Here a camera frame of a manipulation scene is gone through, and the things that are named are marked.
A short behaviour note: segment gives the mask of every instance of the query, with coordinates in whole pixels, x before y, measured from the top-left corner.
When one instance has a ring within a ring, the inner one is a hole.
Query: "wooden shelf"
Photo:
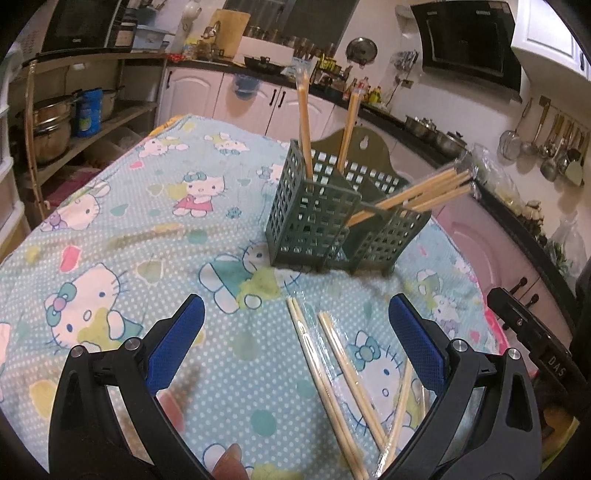
[[[68,147],[68,150],[66,150],[66,153],[64,153],[53,163],[50,163],[47,166],[38,167],[38,185],[43,185],[47,180],[49,180],[53,175],[55,175],[55,173],[60,168],[66,165],[79,153],[84,151],[86,147],[96,142],[99,138],[104,137],[109,132],[112,132],[115,128],[121,127],[121,125],[125,125],[127,122],[142,115],[143,113],[154,110],[156,108],[156,105],[156,102],[134,102],[131,100],[120,101],[120,103],[118,103],[116,107],[118,106],[124,108],[120,109],[119,111],[116,111],[113,117],[111,117],[111,119],[107,120],[106,122],[103,122],[100,126],[100,131],[96,135],[87,138],[72,137],[70,139],[70,145]],[[31,176],[28,172],[21,175],[21,177],[19,178],[19,184],[21,187],[24,187],[26,189],[30,189],[33,187],[33,184],[31,182]]]
[[[56,59],[43,60],[38,59],[35,66],[35,74],[49,72],[51,70],[74,65],[75,63],[89,63],[92,61],[108,61],[108,60],[164,60],[165,53],[159,52],[132,52],[132,53],[89,53],[86,55],[75,55],[60,57]],[[28,75],[28,66],[24,66],[15,80],[26,79]]]

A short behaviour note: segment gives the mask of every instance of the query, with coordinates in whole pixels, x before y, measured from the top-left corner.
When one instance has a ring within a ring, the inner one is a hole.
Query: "blue container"
[[[100,106],[103,90],[95,88],[80,94],[76,105],[76,136],[91,137],[100,130]]]

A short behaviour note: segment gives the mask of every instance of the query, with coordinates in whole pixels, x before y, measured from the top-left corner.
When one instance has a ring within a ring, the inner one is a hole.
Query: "window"
[[[338,45],[358,0],[226,0],[224,8],[250,13],[249,25],[278,28],[284,37]]]

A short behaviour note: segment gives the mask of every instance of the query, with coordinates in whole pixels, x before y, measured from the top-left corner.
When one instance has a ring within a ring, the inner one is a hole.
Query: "metal screw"
[[[141,340],[137,337],[130,338],[125,342],[125,349],[129,350],[130,352],[137,350],[139,348],[139,344]]]
[[[72,350],[70,350],[70,355],[74,358],[78,358],[84,353],[84,350],[85,348],[82,345],[76,345]]]
[[[519,352],[519,350],[517,348],[509,348],[509,350],[507,351],[507,354],[513,360],[519,360],[521,358],[521,354],[520,354],[520,352]]]
[[[468,344],[459,338],[452,342],[452,347],[454,347],[454,350],[457,350],[458,352],[465,352],[468,350]]]

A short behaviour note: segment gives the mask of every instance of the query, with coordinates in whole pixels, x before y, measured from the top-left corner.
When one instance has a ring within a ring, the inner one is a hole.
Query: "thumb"
[[[246,469],[240,463],[241,459],[242,451],[238,444],[230,445],[213,468],[213,477],[216,480],[249,480]]]

